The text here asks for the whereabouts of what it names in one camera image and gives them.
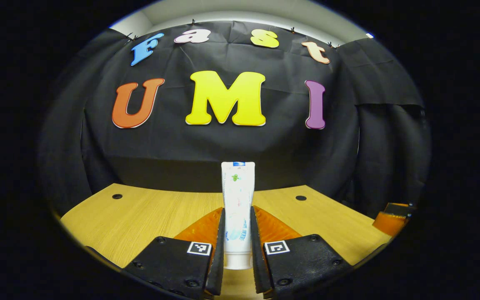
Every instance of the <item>toothpaste tube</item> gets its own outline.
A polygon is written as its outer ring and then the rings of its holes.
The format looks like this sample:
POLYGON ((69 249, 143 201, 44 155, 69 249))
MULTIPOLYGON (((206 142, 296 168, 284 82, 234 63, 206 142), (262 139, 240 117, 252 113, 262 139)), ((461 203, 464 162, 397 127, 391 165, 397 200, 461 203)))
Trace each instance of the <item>toothpaste tube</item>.
POLYGON ((227 263, 224 268, 252 268, 250 213, 255 190, 255 163, 222 162, 221 175, 227 263))

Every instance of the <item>ceiling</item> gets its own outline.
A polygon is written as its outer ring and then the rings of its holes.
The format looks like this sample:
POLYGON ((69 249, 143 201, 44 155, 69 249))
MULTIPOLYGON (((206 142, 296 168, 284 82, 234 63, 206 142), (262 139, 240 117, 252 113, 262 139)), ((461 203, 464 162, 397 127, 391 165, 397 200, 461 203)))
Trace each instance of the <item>ceiling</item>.
MULTIPOLYGON (((162 0, 141 10, 152 23, 153 30, 160 29, 162 23, 167 23, 169 27, 173 19, 181 17, 185 17, 183 18, 185 23, 185 19, 191 21, 194 15, 200 18, 205 16, 206 20, 210 20, 208 13, 217 11, 242 12, 243 15, 250 12, 259 13, 260 16, 273 15, 278 17, 276 18, 278 20, 286 19, 289 23, 286 28, 295 27, 297 32, 301 32, 300 27, 303 25, 305 28, 310 27, 309 32, 324 32, 345 43, 367 38, 364 29, 310 0, 162 0)), ((226 17, 213 19, 230 20, 226 17)))

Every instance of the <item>letter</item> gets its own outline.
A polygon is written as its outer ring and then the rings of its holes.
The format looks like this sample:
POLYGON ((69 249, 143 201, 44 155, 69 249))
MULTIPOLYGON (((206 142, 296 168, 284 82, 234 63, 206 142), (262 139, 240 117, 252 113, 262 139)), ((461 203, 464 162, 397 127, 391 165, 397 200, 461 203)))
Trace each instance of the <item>letter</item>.
POLYGON ((202 43, 208 40, 208 35, 210 34, 210 30, 207 29, 194 29, 189 30, 187 32, 183 32, 181 36, 177 36, 174 42, 178 43, 202 43))
POLYGON ((263 74, 243 72, 229 89, 225 87, 219 75, 214 71, 195 72, 190 79, 196 82, 192 113, 186 116, 189 125, 207 125, 212 117, 207 114, 207 101, 216 119, 225 123, 235 103, 238 110, 232 116, 232 122, 243 126, 262 126, 266 118, 260 108, 260 87, 265 80, 263 74))
POLYGON ((140 44, 134 46, 131 50, 135 52, 135 59, 131 63, 131 66, 136 65, 146 57, 150 56, 151 53, 153 53, 153 50, 151 49, 155 48, 158 45, 158 41, 156 39, 162 38, 162 36, 164 36, 164 33, 156 34, 148 38, 147 40, 141 42, 140 44))
POLYGON ((277 35, 275 32, 269 32, 268 30, 255 29, 251 32, 251 42, 257 46, 264 46, 268 48, 276 48, 279 45, 279 41, 276 40, 277 35))
POLYGON ((325 92, 325 87, 312 80, 305 81, 305 85, 308 87, 310 97, 309 116, 305 125, 311 129, 324 129, 322 94, 325 92))
POLYGON ((322 52, 325 52, 325 49, 322 47, 318 47, 318 45, 315 42, 302 42, 301 45, 307 47, 308 53, 312 58, 314 58, 316 61, 320 63, 330 63, 329 59, 327 57, 322 56, 322 52))
POLYGON ((119 128, 135 128, 147 121, 153 110, 157 89, 164 81, 162 78, 155 78, 143 83, 142 86, 145 87, 145 92, 143 94, 142 106, 133 115, 127 114, 127 105, 129 104, 131 93, 138 87, 138 84, 133 82, 118 87, 116 90, 118 96, 112 109, 112 122, 114 125, 119 128))

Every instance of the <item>yellow letter m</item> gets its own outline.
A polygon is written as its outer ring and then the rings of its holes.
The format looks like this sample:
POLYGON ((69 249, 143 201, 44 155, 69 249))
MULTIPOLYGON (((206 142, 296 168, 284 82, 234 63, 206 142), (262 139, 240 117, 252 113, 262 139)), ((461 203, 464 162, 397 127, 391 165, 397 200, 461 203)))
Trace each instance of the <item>yellow letter m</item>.
POLYGON ((214 71, 195 72, 190 79, 196 82, 192 113, 186 116, 189 125, 207 125, 212 117, 207 114, 207 101, 216 119, 225 123, 231 110, 238 102, 232 122, 236 125, 262 126, 266 118, 260 108, 260 87, 265 80, 263 74, 243 72, 229 89, 214 71))

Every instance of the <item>black cloth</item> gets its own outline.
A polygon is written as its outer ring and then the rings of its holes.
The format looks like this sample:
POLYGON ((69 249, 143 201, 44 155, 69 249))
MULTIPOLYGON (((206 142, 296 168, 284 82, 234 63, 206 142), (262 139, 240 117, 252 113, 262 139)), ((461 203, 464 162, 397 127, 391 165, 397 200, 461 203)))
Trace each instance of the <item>black cloth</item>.
POLYGON ((382 45, 365 38, 337 49, 282 28, 217 21, 180 25, 134 41, 108 29, 92 40, 55 84, 38 149, 46 196, 63 215, 118 182, 143 188, 221 192, 222 161, 253 161, 255 189, 307 184, 372 218, 387 202, 416 203, 427 176, 430 134, 423 101, 404 68, 382 45), (176 44, 189 29, 208 29, 203 43, 176 44), (277 48, 255 46, 251 31, 275 32, 277 48), (132 47, 164 33, 153 53, 131 66, 132 47), (301 42, 323 47, 328 65, 301 42), (230 88, 242 72, 265 76, 266 124, 187 125, 194 72, 216 71, 230 88), (142 84, 164 78, 151 116, 120 129, 112 122, 116 89, 136 82, 127 112, 136 113, 142 84), (325 128, 309 129, 305 80, 325 87, 325 128))

